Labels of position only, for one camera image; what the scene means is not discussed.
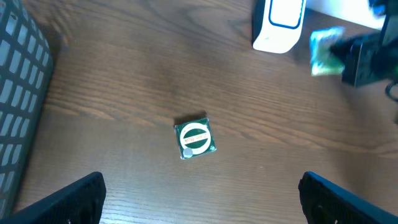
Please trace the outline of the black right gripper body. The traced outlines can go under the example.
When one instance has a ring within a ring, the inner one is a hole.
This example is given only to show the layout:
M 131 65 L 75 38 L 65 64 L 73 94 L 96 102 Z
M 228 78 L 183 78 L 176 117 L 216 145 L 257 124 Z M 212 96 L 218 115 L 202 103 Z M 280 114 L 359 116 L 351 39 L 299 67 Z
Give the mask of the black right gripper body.
M 385 79 L 397 81 L 397 0 L 373 0 L 369 6 L 375 15 L 385 17 L 381 31 L 330 47 L 345 66 L 341 81 L 356 88 Z

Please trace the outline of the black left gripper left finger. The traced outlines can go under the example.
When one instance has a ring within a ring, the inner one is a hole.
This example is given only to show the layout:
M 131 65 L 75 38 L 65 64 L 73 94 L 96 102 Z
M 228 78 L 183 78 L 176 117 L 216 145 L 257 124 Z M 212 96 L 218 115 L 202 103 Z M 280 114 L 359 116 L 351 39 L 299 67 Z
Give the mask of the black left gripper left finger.
M 92 172 L 1 220 L 2 224 L 98 224 L 106 197 L 100 172 Z

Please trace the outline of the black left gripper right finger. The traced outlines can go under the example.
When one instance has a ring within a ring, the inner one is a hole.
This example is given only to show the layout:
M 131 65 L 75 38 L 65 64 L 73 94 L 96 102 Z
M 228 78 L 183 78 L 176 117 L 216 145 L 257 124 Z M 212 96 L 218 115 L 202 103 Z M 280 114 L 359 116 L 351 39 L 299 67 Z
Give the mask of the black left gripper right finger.
M 298 189 L 303 214 L 309 224 L 397 224 L 397 216 L 314 172 L 304 173 Z

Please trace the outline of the black round-logo packet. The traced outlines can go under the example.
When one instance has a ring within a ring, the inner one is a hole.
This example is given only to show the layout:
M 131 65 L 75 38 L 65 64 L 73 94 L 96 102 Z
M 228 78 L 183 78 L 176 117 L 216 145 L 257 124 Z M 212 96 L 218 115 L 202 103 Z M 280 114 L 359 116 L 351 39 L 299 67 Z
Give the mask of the black round-logo packet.
M 195 119 L 175 125 L 174 131 L 182 160 L 217 150 L 208 118 Z

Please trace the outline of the green tissue pack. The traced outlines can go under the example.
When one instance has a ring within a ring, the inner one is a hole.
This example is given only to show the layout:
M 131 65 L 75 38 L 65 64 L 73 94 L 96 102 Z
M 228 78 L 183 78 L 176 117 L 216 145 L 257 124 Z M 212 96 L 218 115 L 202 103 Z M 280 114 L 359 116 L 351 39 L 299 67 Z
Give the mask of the green tissue pack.
M 315 30 L 310 36 L 311 73 L 313 77 L 341 75 L 345 66 L 335 56 L 330 47 L 342 40 L 345 29 L 343 27 L 330 27 Z

